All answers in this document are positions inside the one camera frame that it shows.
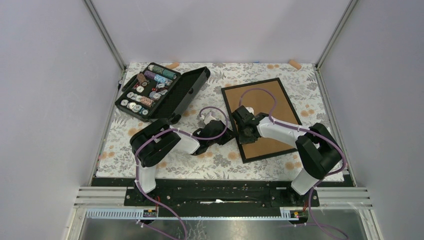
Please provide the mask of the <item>right wooden cork piece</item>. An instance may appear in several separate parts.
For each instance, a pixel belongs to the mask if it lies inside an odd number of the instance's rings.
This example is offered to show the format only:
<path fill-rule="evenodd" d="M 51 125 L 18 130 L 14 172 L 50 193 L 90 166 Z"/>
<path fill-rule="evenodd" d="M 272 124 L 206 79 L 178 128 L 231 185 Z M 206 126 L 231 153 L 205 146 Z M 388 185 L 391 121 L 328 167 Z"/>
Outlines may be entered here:
<path fill-rule="evenodd" d="M 291 65 L 296 70 L 300 70 L 302 68 L 302 65 L 294 59 L 290 59 L 288 61 L 288 64 Z"/>

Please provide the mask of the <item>left wooden cork piece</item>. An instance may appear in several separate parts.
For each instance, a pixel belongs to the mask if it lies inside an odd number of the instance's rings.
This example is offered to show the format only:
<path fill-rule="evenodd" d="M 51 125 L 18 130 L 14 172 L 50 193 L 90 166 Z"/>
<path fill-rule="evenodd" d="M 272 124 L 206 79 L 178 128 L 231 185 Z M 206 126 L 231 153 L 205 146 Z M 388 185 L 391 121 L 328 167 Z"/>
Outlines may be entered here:
<path fill-rule="evenodd" d="M 173 63 L 166 65 L 165 67 L 168 68 L 168 69 L 176 69 L 179 66 L 180 66 L 179 62 L 173 62 Z"/>

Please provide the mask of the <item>wooden cork piece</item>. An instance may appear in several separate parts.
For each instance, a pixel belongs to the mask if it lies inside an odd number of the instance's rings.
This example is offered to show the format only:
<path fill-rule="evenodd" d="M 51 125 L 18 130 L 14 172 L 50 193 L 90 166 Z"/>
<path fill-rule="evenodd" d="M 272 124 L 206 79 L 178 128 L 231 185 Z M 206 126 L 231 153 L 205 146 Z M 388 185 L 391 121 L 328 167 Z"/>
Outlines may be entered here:
<path fill-rule="evenodd" d="M 168 69 L 176 69 L 179 66 L 180 66 L 179 62 L 173 62 L 173 63 L 166 65 L 165 67 L 168 68 Z"/>
<path fill-rule="evenodd" d="M 291 65 L 296 70 L 300 70 L 302 68 L 302 65 L 294 59 L 290 59 L 288 61 L 288 64 Z"/>

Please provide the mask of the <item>black open poker chip case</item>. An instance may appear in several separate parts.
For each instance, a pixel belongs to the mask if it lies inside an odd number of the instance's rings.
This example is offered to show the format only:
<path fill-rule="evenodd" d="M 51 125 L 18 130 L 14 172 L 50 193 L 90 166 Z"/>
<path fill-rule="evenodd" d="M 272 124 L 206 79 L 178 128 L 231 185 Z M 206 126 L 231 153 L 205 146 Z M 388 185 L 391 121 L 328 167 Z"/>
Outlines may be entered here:
<path fill-rule="evenodd" d="M 177 123 L 211 75 L 207 67 L 183 74 L 151 62 L 133 75 L 115 101 L 118 110 L 143 122 Z"/>

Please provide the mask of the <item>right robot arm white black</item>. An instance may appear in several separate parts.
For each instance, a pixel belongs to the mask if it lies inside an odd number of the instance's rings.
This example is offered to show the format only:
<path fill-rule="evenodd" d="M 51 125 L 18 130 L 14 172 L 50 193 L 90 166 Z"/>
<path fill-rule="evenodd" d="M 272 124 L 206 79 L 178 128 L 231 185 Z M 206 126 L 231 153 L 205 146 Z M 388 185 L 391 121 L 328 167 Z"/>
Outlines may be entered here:
<path fill-rule="evenodd" d="M 237 125 L 240 144 L 252 144 L 259 138 L 267 138 L 297 150 L 303 169 L 291 182 L 286 193 L 287 201 L 293 206 L 301 205 L 307 199 L 309 190 L 328 176 L 340 161 L 346 161 L 343 151 L 321 123 L 306 128 L 278 120 L 266 113 L 254 115 L 243 105 L 231 115 Z"/>

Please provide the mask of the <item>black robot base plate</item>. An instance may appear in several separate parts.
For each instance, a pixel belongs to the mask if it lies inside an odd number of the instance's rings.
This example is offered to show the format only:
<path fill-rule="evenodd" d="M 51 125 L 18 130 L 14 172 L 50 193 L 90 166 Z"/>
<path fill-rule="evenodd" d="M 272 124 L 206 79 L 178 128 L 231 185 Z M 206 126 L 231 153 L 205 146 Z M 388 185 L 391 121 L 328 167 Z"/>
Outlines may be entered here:
<path fill-rule="evenodd" d="M 157 179 L 145 197 L 133 178 L 97 178 L 92 187 L 123 188 L 126 207 L 152 207 L 159 217 L 277 217 L 279 208 L 308 206 L 289 181 Z"/>

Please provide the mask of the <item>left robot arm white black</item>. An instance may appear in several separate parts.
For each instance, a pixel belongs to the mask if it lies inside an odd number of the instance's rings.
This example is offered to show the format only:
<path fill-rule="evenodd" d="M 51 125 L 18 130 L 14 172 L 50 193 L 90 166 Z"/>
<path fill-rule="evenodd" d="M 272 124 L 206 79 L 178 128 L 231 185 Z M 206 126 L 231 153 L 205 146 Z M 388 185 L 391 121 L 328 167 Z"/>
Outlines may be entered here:
<path fill-rule="evenodd" d="M 156 165 L 171 151 L 182 151 L 192 156 L 207 152 L 213 145 L 225 145 L 235 138 L 228 127 L 229 120 L 219 120 L 210 110 L 200 114 L 204 127 L 193 133 L 182 131 L 161 118 L 148 125 L 131 137 L 129 143 L 135 158 L 135 186 L 138 188 L 136 199 L 144 206 L 155 200 Z"/>

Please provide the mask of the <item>floral patterned table mat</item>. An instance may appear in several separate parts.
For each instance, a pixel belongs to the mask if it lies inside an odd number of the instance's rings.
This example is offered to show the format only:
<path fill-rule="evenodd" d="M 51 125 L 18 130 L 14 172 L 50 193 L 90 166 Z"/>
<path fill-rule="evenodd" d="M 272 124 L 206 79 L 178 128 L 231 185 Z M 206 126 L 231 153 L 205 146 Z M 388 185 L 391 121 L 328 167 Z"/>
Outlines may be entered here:
<path fill-rule="evenodd" d="M 320 122 L 329 125 L 314 66 L 304 63 L 295 69 L 287 63 L 206 63 L 211 75 L 197 96 L 182 114 L 177 127 L 193 132 L 202 127 L 202 108 L 225 110 L 221 89 L 256 81 L 279 78 L 291 103 L 305 126 Z M 99 155 L 98 178 L 134 178 L 136 164 L 131 137 L 146 127 L 140 121 L 118 109 Z M 168 154 L 156 167 L 159 179 L 217 179 L 291 181 L 302 169 L 298 153 L 288 153 L 251 163 L 243 163 L 235 140 L 225 145 L 213 145 L 205 153 L 193 156 L 182 151 Z"/>

